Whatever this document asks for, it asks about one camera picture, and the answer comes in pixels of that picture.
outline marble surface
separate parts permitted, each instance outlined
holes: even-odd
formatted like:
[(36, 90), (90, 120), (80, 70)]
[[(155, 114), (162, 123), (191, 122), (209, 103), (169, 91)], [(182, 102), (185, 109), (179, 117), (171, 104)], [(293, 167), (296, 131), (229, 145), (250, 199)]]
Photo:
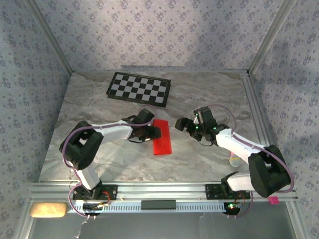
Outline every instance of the marble surface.
[[(174, 128), (176, 119), (193, 118), (194, 109), (219, 103), (227, 106), (235, 114), (239, 124), (237, 132), (257, 142), (256, 129), (239, 73), (133, 73), (171, 80), (167, 106), (157, 109), (158, 119), (169, 122), (173, 154), (154, 156), (152, 142), (108, 142), (100, 146), (93, 162), (102, 181), (219, 181), (235, 170), (248, 171), (247, 165), (236, 169), (229, 164), (228, 150), (216, 146), (201, 146), (186, 132)], [(113, 74), (114, 72), (73, 73), (40, 180), (75, 178), (63, 165), (59, 146), (79, 121), (101, 124), (138, 113), (140, 104), (107, 98), (106, 90)], [(212, 113), (217, 122), (234, 126), (230, 115), (223, 108), (214, 107)]]

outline checkerboard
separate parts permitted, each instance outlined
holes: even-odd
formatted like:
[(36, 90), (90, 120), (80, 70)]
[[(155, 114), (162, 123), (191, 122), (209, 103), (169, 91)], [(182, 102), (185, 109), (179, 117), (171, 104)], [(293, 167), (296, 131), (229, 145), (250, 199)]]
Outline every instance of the checkerboard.
[(106, 92), (108, 98), (165, 107), (170, 80), (116, 72)]

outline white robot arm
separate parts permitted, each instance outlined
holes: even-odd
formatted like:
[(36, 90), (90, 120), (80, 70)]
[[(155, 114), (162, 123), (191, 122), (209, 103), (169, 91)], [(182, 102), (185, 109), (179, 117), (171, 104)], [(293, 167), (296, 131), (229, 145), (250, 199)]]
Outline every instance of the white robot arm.
[(266, 147), (253, 143), (232, 132), (227, 125), (217, 124), (209, 107), (199, 108), (194, 114), (194, 121), (180, 118), (176, 121), (175, 128), (180, 131), (186, 128), (189, 135), (197, 141), (204, 137), (212, 145), (233, 152), (249, 165), (249, 173), (234, 172), (221, 180), (225, 195), (238, 191), (256, 191), (267, 198), (291, 183), (292, 177), (276, 146)]
[[(96, 199), (101, 194), (102, 182), (93, 167), (93, 160), (100, 145), (117, 139), (129, 140), (133, 137), (138, 137), (139, 142), (160, 138), (160, 129), (148, 124), (154, 117), (155, 115), (144, 108), (137, 116), (114, 123), (96, 125), (81, 121), (70, 132), (67, 139), (73, 135), (65, 146), (64, 158), (75, 170), (88, 198)], [(65, 141), (66, 139), (60, 145), (60, 152), (63, 152)]]

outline aluminum frame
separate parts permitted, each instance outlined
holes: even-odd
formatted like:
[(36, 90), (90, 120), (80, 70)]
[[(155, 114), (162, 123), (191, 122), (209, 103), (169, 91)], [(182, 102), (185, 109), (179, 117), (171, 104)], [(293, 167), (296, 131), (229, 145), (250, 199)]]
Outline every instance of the aluminum frame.
[[(255, 89), (247, 74), (241, 74), (248, 103), (252, 112), (254, 124), (258, 133), (259, 142), (269, 145), (271, 142), (268, 135), (268, 128), (264, 121), (263, 113), (260, 110), (259, 100), (256, 97)], [(67, 202), (67, 195), (70, 186), (77, 182), (71, 180), (40, 181), (30, 184), (29, 192), (26, 195), (27, 203), (22, 208), (19, 224), (14, 235), (15, 239), (28, 238), (32, 229), (33, 218), (28, 215), (30, 205), (33, 202)], [(205, 184), (220, 182), (104, 182), (105, 184), (117, 184), (118, 196), (116, 204), (132, 205), (138, 204), (141, 200), (151, 199), (174, 199), (176, 203), (196, 203), (207, 205), (207, 203), (232, 202), (232, 200), (206, 200)], [(300, 203), (296, 192), (293, 190), (288, 194), (275, 193), (280, 201), (285, 202), (289, 212), (293, 229), (298, 239), (311, 238), (309, 229), (305, 222)], [(256, 192), (254, 202), (264, 202)]]

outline wall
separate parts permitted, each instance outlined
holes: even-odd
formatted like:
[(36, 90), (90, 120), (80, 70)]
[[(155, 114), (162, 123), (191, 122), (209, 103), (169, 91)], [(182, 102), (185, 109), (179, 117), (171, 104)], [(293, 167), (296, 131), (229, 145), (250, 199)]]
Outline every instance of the wall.
[(0, 8), (0, 238), (9, 239), (24, 183), (38, 180), (68, 76), (23, 1)]
[(297, 1), (254, 74), (275, 142), (319, 238), (319, 2)]
[(247, 69), (281, 0), (40, 0), (75, 71)]

